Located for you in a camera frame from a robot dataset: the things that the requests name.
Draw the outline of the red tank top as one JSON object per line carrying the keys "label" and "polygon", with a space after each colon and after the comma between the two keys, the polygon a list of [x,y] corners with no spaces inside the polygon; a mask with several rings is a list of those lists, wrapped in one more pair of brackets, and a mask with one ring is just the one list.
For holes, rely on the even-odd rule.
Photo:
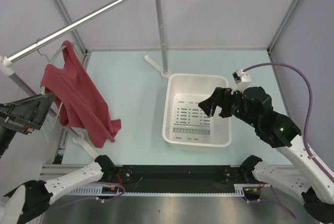
{"label": "red tank top", "polygon": [[86,129],[96,148],[102,148],[108,140],[115,142],[121,120],[111,119],[108,104],[80,63],[73,44],[64,41],[61,50],[63,68],[47,64],[40,83],[45,93],[56,95],[60,124]]}

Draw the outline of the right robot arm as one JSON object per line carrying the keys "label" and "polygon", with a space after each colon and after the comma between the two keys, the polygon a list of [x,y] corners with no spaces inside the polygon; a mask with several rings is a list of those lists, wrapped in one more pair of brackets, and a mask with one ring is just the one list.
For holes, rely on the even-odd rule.
{"label": "right robot arm", "polygon": [[198,106],[208,117],[220,107],[220,117],[234,116],[252,126],[262,141],[284,155],[302,175],[294,178],[270,168],[259,157],[249,156],[241,165],[245,182],[269,183],[297,199],[314,219],[333,223],[333,171],[304,143],[306,137],[297,125],[273,110],[271,96],[262,87],[250,87],[243,92],[217,87]]}

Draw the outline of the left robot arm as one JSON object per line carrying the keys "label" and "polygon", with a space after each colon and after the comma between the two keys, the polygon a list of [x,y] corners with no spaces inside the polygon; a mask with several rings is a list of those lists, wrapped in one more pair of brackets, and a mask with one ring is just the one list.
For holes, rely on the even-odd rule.
{"label": "left robot arm", "polygon": [[[1,154],[17,133],[40,130],[55,100],[54,93],[39,94],[1,104]],[[30,180],[11,190],[1,203],[1,223],[28,223],[43,214],[67,193],[98,181],[115,177],[115,165],[106,155],[93,155],[94,161],[81,169],[51,180]]]}

